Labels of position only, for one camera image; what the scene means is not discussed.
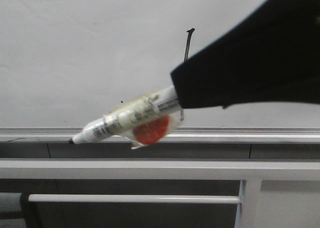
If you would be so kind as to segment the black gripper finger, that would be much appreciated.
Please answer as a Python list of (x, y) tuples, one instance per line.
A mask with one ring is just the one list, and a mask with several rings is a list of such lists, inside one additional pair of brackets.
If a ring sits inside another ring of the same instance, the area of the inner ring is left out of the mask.
[(175, 68), (185, 109), (320, 102), (320, 0), (266, 0)]

